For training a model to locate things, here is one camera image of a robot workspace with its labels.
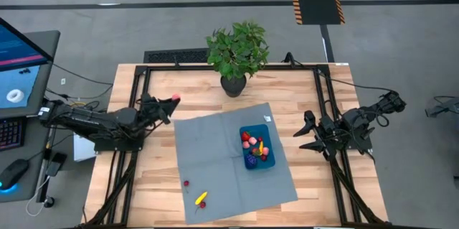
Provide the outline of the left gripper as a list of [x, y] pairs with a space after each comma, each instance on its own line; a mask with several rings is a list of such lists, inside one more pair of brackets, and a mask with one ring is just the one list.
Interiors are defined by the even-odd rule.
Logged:
[[173, 113], [180, 103], [180, 100], [157, 99], [149, 94], [141, 95], [141, 112], [140, 119], [147, 124], [153, 124], [161, 120], [165, 124], [171, 123], [169, 120], [170, 113]]

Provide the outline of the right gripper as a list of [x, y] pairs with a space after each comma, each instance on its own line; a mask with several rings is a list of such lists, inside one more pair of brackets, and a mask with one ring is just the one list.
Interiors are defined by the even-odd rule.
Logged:
[[[316, 127], [316, 117], [312, 111], [304, 112], [305, 125], [293, 134], [293, 137], [308, 134]], [[316, 127], [317, 140], [299, 146], [300, 149], [319, 150], [327, 161], [335, 159], [337, 151], [341, 148], [341, 140], [336, 131], [336, 126], [329, 116], [323, 116]]]

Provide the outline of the blue plastic tupperware container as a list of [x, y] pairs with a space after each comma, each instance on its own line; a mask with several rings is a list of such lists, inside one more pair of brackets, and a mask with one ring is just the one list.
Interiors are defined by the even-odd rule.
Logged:
[[[261, 160], [261, 156], [256, 156], [257, 157], [257, 166], [255, 169], [249, 169], [249, 170], [260, 170], [260, 169], [269, 169], [271, 167], [275, 166], [275, 155], [273, 151], [273, 142], [271, 141], [270, 138], [270, 132], [269, 128], [265, 124], [260, 124], [260, 125], [254, 125], [254, 126], [244, 126], [240, 128], [240, 138], [242, 133], [246, 131], [250, 135], [250, 137], [255, 137], [256, 139], [258, 137], [262, 137], [264, 141], [265, 147], [269, 148], [269, 154], [266, 156], [267, 160], [264, 162]], [[249, 149], [244, 149], [242, 147], [243, 151], [243, 159], [245, 158], [246, 154], [251, 154], [252, 148], [258, 148], [259, 149], [260, 142], [257, 139], [257, 143], [255, 145], [250, 144]]]

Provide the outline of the grey cloth mat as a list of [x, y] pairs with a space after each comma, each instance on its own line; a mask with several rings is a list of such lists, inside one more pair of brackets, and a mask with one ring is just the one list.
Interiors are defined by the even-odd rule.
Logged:
[[[275, 166], [248, 170], [240, 128], [265, 124], [273, 142]], [[268, 103], [236, 111], [174, 122], [176, 154], [186, 223], [219, 220], [298, 200], [272, 111]], [[206, 207], [195, 212], [195, 200], [207, 192]]]

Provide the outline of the black floor vent grille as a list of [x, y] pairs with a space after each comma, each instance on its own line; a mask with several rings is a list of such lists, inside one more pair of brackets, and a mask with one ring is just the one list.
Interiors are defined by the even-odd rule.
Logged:
[[144, 63], [206, 63], [207, 48], [145, 51]]

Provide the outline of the green potted plant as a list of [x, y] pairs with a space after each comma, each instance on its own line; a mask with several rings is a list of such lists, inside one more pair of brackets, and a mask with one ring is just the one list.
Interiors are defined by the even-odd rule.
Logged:
[[255, 22], [235, 22], [230, 31], [216, 29], [206, 41], [207, 63], [221, 75], [221, 86], [231, 98], [239, 96], [247, 80], [268, 63], [265, 29]]

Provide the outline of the white box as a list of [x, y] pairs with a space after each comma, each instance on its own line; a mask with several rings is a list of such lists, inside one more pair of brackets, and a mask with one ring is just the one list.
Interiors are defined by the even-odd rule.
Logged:
[[77, 134], [73, 135], [73, 159], [75, 162], [82, 162], [96, 156], [95, 144]]

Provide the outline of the black smartphone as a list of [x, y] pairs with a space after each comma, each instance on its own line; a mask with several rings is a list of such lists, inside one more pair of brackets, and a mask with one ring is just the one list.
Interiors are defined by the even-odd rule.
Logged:
[[45, 174], [48, 177], [55, 177], [65, 163], [67, 155], [57, 152], [48, 164]]

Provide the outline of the black floor stand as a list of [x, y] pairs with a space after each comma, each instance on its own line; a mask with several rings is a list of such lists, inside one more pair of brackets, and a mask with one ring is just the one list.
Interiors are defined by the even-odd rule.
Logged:
[[436, 118], [441, 113], [454, 113], [459, 115], [459, 97], [449, 95], [437, 95], [433, 97], [435, 105], [425, 109], [429, 118]]

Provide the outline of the dark grey side desk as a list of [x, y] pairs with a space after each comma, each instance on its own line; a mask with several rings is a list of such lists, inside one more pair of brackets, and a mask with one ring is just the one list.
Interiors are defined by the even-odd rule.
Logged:
[[[28, 32], [24, 35], [46, 53], [51, 55], [51, 57], [55, 57], [60, 39], [59, 31]], [[28, 200], [34, 195], [39, 181], [44, 155], [41, 151], [44, 150], [49, 134], [49, 128], [41, 125], [37, 118], [37, 114], [42, 107], [44, 91], [48, 84], [51, 69], [52, 64], [41, 65], [39, 69], [37, 69], [37, 76], [33, 87], [28, 86], [31, 90], [29, 90], [30, 94], [27, 106], [21, 108], [0, 108], [0, 120], [19, 117], [24, 117], [26, 119], [23, 146], [0, 151], [0, 173], [13, 161], [17, 159], [28, 159], [40, 152], [29, 160], [28, 170], [12, 188], [9, 190], [0, 190], [0, 203]], [[19, 70], [15, 70], [15, 72], [13, 72], [13, 70], [0, 72], [0, 103], [9, 102], [6, 100], [6, 96], [14, 89], [18, 89], [24, 92], [24, 94], [26, 93], [26, 89], [21, 88], [26, 83], [19, 82], [18, 80], [21, 78], [20, 76], [27, 75], [33, 75], [33, 72], [32, 74], [19, 74]], [[11, 104], [13, 107], [17, 107], [19, 103]]]

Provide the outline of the tilted computer screen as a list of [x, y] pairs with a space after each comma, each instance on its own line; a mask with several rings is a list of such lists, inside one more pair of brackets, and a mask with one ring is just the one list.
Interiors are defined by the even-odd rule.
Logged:
[[60, 32], [29, 38], [0, 17], [0, 119], [38, 114]]

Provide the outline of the backlit black keyboard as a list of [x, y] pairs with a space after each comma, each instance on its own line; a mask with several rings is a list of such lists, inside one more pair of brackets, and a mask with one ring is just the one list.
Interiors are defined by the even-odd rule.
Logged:
[[0, 151], [23, 146], [25, 126], [24, 117], [0, 120]]

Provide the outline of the black computer mouse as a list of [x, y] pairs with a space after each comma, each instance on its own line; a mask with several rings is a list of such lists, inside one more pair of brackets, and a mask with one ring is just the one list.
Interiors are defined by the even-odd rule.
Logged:
[[9, 190], [25, 174], [29, 168], [29, 161], [17, 159], [0, 173], [0, 190]]

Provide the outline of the black table frame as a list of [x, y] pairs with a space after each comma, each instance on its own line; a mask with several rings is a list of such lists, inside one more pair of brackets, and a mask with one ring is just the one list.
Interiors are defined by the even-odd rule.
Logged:
[[133, 106], [148, 92], [158, 98], [174, 93], [181, 102], [169, 125], [159, 126], [136, 156], [133, 178], [121, 192], [109, 221], [133, 228], [184, 227], [183, 183], [176, 154], [174, 122], [236, 111], [268, 103], [292, 174], [298, 200], [206, 223], [203, 227], [332, 226], [362, 220], [347, 192], [337, 187], [330, 164], [317, 152], [299, 146], [313, 135], [293, 137], [304, 124], [305, 111], [331, 116], [358, 106], [350, 68], [345, 63], [286, 63], [267, 66], [248, 80], [242, 94], [231, 98], [219, 73], [204, 64], [121, 64], [109, 108]]

